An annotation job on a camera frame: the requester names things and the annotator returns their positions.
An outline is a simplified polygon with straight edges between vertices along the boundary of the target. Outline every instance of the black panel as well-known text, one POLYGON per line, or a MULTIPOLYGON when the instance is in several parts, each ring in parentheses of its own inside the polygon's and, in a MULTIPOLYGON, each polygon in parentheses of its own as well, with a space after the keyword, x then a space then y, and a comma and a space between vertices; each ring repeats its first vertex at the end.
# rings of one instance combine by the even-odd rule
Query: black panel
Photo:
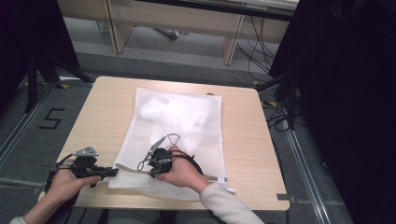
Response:
POLYGON ((396 223, 396 15, 366 1, 335 21, 299 89, 355 223, 396 223))
POLYGON ((0 2, 0 105, 12 96, 28 67, 28 57, 46 51, 79 68, 55 0, 0 2))
POLYGON ((300 0, 294 15, 310 20, 290 22, 276 52, 276 58, 269 73, 270 76, 278 77, 286 72, 309 33, 315 28, 319 18, 326 16, 326 9, 332 5, 332 2, 333 0, 300 0))

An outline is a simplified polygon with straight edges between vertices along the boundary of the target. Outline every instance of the white sleeve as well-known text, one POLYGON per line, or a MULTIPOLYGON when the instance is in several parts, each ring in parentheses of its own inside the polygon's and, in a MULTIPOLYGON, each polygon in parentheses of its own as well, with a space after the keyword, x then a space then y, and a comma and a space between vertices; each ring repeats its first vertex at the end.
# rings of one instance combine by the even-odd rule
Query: white sleeve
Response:
POLYGON ((212 183, 200 194, 201 203, 228 224, 264 223, 242 201, 219 183, 212 183))
POLYGON ((28 224, 23 217, 14 217, 9 224, 28 224))

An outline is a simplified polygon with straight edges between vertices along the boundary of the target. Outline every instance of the white cloth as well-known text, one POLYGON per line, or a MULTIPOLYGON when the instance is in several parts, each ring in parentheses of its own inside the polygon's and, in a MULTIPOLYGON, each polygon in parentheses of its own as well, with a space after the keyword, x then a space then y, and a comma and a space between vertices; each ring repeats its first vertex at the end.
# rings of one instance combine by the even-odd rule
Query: white cloth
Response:
MULTIPOLYGON (((226 178, 221 132, 221 96, 171 93, 137 89, 134 114, 114 167, 116 177, 109 178, 110 188, 133 188, 155 198, 199 201, 191 189, 180 189, 138 173, 141 162, 153 144, 169 133, 178 133, 177 145, 194 155, 204 175, 226 178)), ((165 139, 161 147, 170 146, 165 139)))

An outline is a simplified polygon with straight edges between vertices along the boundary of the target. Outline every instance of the table top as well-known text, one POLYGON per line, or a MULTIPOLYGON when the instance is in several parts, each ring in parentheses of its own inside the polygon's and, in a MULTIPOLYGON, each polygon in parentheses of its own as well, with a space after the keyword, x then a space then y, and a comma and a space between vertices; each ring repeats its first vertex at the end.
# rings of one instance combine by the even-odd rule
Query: table top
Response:
MULTIPOLYGON (((145 79, 99 77, 59 156, 93 146, 98 166, 112 166, 134 112, 137 88, 222 96, 222 133, 229 187, 252 210, 289 209, 271 136, 258 93, 253 89, 145 79)), ((133 189, 109 189, 107 180, 83 188, 76 206, 162 210, 205 209, 201 203, 153 199, 133 189)))

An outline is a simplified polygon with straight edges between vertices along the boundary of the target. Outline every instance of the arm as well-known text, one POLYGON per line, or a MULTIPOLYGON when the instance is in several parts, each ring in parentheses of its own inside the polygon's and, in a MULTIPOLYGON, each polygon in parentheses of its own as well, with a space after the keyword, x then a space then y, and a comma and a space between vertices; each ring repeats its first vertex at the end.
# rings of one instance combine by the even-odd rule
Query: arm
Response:
MULTIPOLYGON (((47 194, 23 217, 29 224, 45 223, 52 214, 67 200, 75 196, 82 187, 95 184, 101 180, 100 176, 77 179, 69 169, 61 169, 52 180, 47 194)), ((20 217, 11 221, 23 223, 20 217)))
MULTIPOLYGON (((173 146, 171 151, 180 150, 173 146)), ((182 158, 172 159, 172 169, 169 173, 157 175, 178 187, 188 187, 200 194, 204 207, 211 210, 217 217, 228 224, 263 223, 243 202, 230 194, 226 188, 218 183, 210 183, 200 175, 189 161, 182 158)))

